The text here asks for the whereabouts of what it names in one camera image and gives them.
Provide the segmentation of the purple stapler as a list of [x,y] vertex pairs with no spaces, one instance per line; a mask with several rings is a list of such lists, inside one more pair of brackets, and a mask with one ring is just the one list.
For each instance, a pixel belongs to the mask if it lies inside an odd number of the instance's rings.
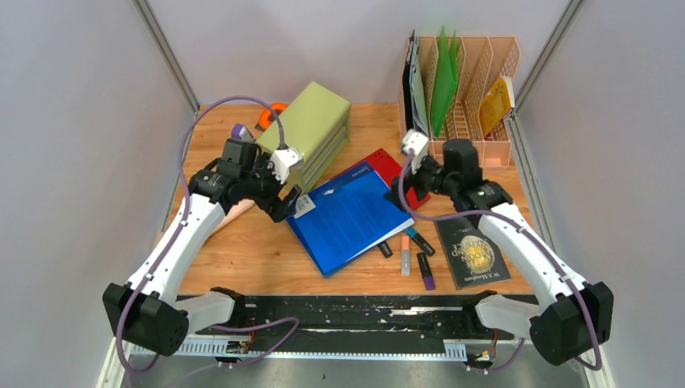
[[243,142],[254,142],[255,137],[243,124],[235,124],[231,130],[231,138]]

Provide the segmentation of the green drawer cabinet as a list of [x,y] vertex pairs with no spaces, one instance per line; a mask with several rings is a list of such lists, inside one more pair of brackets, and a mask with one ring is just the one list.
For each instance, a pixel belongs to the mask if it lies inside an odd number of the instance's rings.
[[288,146],[303,157],[292,171],[286,188],[293,185],[307,193],[331,167],[349,142],[351,102],[317,82],[311,82],[279,114]]

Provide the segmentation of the orange tape dispenser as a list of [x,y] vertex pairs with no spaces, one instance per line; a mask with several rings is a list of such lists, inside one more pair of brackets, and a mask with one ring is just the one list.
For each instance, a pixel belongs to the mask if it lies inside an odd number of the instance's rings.
[[288,107],[287,103],[284,102],[274,102],[271,104],[270,108],[265,108],[259,115],[258,121],[254,128],[258,131],[263,132],[267,129],[274,121],[275,116],[279,115]]

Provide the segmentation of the blue capped black marker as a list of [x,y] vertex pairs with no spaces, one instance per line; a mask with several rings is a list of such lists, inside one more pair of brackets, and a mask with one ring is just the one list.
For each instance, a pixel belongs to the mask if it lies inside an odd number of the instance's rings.
[[435,249],[433,246],[413,227],[407,227],[405,234],[424,252],[427,256],[433,256]]

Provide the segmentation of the blue plastic folder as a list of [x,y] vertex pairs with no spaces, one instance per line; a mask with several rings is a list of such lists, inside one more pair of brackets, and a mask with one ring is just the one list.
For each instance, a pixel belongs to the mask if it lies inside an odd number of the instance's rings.
[[287,223],[325,278],[414,224],[385,199],[389,191],[378,172],[361,162],[297,200]]

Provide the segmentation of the red plastic folder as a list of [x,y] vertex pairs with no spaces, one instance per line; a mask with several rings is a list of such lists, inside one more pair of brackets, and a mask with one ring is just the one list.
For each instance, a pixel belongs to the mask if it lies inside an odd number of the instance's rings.
[[[390,188],[392,187],[393,179],[398,177],[401,173],[401,165],[383,148],[379,148],[360,159],[355,165],[362,162],[367,162]],[[431,196],[426,194],[419,200],[413,188],[406,193],[407,203],[412,210],[416,210],[423,206],[430,198]]]

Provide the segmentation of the small black marker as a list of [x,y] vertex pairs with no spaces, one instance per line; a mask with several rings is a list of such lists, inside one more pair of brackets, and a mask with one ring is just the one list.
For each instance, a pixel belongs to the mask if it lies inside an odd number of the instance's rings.
[[377,247],[385,258],[389,258],[393,255],[393,251],[386,241],[379,243]]

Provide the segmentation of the black paperback book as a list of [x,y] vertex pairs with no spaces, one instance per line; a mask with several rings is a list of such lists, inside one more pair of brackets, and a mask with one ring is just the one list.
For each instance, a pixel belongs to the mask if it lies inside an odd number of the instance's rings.
[[457,289],[511,278],[498,246],[466,217],[435,221],[434,224]]

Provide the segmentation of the black mounting base rail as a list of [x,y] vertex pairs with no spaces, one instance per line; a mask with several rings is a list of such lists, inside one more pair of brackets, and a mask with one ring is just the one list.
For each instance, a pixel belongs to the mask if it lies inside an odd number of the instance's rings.
[[[112,330],[125,341],[171,356],[191,334],[188,297],[177,306],[155,297],[132,295],[129,289],[110,286],[103,304]],[[513,335],[512,320],[486,323],[477,308],[486,302],[504,301],[505,296],[487,290],[472,295],[410,296],[245,296],[229,289],[234,308],[229,318],[202,327],[203,333],[222,327],[247,327],[250,323],[273,322],[279,318],[299,320],[297,337],[311,334],[313,352],[420,352],[436,347],[440,340],[485,340],[495,332]],[[602,284],[584,289],[578,296],[563,297],[546,309],[537,306],[530,295],[513,295],[533,310],[526,321],[526,334],[552,365],[561,365],[591,349],[590,335],[600,343],[610,337],[614,297]]]

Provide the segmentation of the pink cylindrical tube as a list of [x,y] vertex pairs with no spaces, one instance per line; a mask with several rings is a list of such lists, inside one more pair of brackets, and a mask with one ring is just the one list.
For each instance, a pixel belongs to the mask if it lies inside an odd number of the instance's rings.
[[237,204],[233,205],[231,207],[231,209],[229,210],[228,214],[221,220],[221,222],[214,229],[213,233],[216,233],[217,231],[223,229],[230,222],[235,220],[237,217],[241,216],[243,213],[245,213],[247,210],[251,209],[253,206],[254,206],[254,201],[253,200],[247,200],[247,199],[241,200]]

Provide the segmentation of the yellow book in rack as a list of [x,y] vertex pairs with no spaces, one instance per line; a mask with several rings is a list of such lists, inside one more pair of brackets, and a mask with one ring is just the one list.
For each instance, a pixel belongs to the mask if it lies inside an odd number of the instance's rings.
[[511,77],[499,76],[481,101],[478,119],[482,136],[488,138],[515,108]]

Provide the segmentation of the pink file organizer rack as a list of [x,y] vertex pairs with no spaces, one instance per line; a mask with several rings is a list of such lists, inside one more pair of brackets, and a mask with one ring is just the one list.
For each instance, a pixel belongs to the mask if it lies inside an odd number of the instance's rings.
[[518,41],[513,36],[458,36],[454,41],[459,85],[442,133],[430,140],[429,153],[442,161],[446,140],[468,138],[478,151],[481,167],[506,170],[512,161],[506,126],[501,122],[484,137],[479,107],[498,77],[515,77],[520,58]]

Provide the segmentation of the grey clipboard with papers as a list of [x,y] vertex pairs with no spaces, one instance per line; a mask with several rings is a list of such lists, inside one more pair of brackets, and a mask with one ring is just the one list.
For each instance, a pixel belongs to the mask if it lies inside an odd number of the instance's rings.
[[401,78],[403,109],[406,129],[419,131],[429,137],[430,127],[427,119],[426,100],[418,51],[418,39],[416,38],[415,30],[413,30],[409,38],[409,45]]

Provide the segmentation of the green plastic folder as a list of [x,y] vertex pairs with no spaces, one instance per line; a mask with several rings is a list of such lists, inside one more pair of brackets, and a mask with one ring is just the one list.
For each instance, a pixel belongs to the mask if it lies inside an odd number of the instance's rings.
[[456,32],[448,37],[445,26],[440,28],[437,38],[438,61],[435,67],[434,85],[431,96],[431,132],[437,138],[443,129],[452,101],[459,85],[457,66],[458,39]]

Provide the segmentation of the purple highlighter marker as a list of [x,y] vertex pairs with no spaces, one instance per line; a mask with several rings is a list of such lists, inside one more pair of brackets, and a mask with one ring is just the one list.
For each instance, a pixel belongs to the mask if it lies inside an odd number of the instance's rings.
[[425,252],[419,252],[417,254],[417,261],[419,266],[419,271],[421,273],[422,281],[426,290],[435,290],[435,280],[432,275],[430,264],[428,261],[427,254]]

